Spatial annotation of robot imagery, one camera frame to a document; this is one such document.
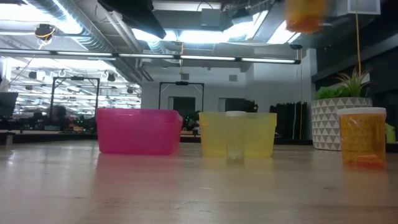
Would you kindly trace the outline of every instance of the pink plastic bin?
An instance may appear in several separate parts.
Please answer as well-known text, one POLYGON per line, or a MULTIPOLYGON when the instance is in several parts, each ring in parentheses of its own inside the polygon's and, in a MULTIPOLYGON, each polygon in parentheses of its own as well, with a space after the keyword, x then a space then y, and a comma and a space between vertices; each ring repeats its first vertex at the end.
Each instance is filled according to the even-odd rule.
POLYGON ((179 149, 182 118, 174 110, 98 108, 99 151, 170 155, 179 149))

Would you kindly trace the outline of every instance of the orange object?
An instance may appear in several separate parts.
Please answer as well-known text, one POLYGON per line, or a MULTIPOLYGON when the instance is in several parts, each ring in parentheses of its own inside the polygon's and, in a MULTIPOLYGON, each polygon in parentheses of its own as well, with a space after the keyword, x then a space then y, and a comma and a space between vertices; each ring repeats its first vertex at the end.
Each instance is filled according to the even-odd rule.
POLYGON ((338 110, 343 164, 348 167, 385 169, 384 108, 338 110))
POLYGON ((312 34, 322 26, 326 0, 286 0, 287 30, 312 34))

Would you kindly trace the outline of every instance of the table surface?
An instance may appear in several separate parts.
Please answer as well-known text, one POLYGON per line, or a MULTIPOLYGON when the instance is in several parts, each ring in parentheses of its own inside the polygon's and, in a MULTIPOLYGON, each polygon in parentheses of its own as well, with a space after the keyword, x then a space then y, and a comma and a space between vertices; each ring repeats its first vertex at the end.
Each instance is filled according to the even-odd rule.
POLYGON ((96 141, 0 149, 0 223, 398 223, 398 156, 346 170, 341 153, 275 146, 269 159, 106 155, 96 141))

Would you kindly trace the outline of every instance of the white geometric planter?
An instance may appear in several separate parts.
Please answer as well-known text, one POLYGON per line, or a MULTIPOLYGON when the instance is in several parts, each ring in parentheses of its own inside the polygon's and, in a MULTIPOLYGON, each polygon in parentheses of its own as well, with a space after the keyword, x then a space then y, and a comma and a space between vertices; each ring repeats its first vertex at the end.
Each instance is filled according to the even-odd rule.
POLYGON ((336 111, 372 107, 369 98, 344 97, 312 102, 312 141, 315 149, 340 151, 340 127, 336 111))

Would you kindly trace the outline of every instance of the potted plant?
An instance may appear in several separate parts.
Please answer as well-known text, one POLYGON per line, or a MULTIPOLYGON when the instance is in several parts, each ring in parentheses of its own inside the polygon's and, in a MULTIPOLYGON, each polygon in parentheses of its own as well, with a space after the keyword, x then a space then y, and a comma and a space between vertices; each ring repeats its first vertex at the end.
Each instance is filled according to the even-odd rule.
POLYGON ((339 73, 337 79, 342 82, 338 86, 318 90, 312 102, 312 141, 316 149, 341 150, 337 110, 372 106, 363 91, 368 73, 369 70, 358 72, 356 68, 351 77, 339 73))

